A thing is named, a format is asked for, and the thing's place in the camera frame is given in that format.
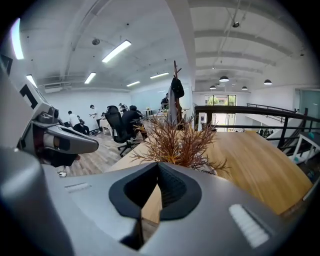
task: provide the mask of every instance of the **ceiling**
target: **ceiling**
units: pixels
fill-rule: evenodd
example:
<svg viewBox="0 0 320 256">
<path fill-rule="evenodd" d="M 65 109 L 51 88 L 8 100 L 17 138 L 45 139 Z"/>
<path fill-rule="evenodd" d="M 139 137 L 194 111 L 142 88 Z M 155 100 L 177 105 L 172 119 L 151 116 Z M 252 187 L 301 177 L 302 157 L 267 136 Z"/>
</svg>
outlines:
<svg viewBox="0 0 320 256">
<path fill-rule="evenodd" d="M 273 73 L 285 62 L 301 61 L 300 55 L 307 52 L 303 33 L 273 1 L 188 2 L 195 41 L 195 91 L 209 91 L 221 76 L 230 81 L 215 91 L 241 91 L 242 86 L 252 91 L 265 86 L 265 79 L 282 85 L 279 76 L 286 74 Z M 233 22 L 239 22 L 239 27 L 232 27 Z"/>
<path fill-rule="evenodd" d="M 209 91 L 221 76 L 230 81 L 216 91 L 250 92 L 265 79 L 272 86 L 318 82 L 303 38 L 272 0 L 39 0 L 21 17 L 24 59 L 1 52 L 14 59 L 12 78 L 32 74 L 39 88 L 156 87 L 169 83 L 175 60 L 195 92 Z M 132 45 L 103 63 L 125 40 Z M 91 72 L 96 76 L 84 84 Z"/>
<path fill-rule="evenodd" d="M 183 70 L 187 63 L 165 0 L 40 0 L 21 17 L 20 39 L 24 60 L 18 61 L 39 88 L 132 90 L 161 80 L 150 79 L 156 74 L 172 77 L 173 60 Z M 125 40 L 131 46 L 103 63 Z M 96 76 L 85 85 L 91 72 Z"/>
</svg>

